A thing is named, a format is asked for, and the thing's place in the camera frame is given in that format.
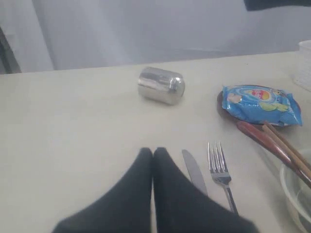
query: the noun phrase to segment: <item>white table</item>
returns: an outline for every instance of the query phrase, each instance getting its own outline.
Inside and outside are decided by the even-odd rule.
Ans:
[[[295,53],[276,53],[149,64],[183,74],[184,97],[171,107],[138,95],[146,65],[0,76],[0,232],[51,232],[109,190],[140,147],[166,147],[187,176],[181,149],[188,149],[209,196],[228,208],[207,168],[205,145],[213,140],[224,147],[239,213],[263,233],[299,232],[278,171],[267,166],[273,157],[216,111],[222,85],[290,90],[304,126],[285,134],[298,148],[308,146],[311,93],[292,82],[295,62]]]

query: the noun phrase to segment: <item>metal fork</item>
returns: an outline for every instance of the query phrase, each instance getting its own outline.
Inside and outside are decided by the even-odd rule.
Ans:
[[[227,164],[225,162],[222,145],[220,142],[218,143],[218,145],[217,143],[215,144],[208,143],[207,150],[208,150],[208,166],[212,179],[214,180],[215,183],[220,184],[224,188],[231,211],[238,215],[239,213],[237,207],[235,206],[232,193],[229,187],[231,176],[228,172]]]

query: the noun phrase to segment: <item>knife blade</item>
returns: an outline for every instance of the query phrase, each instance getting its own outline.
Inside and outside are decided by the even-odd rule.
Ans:
[[[191,182],[197,189],[199,189],[207,196],[207,188],[203,179],[203,175],[195,158],[187,150],[182,150],[181,153],[183,154]]]

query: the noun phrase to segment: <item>chip bag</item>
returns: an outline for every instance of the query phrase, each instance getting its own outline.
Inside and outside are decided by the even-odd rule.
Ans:
[[[224,86],[222,108],[249,123],[302,125],[299,105],[292,94],[264,86]]]

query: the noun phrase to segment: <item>white container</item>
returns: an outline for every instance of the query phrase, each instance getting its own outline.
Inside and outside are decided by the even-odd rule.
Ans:
[[[311,40],[299,42],[298,73],[294,82],[311,91]]]

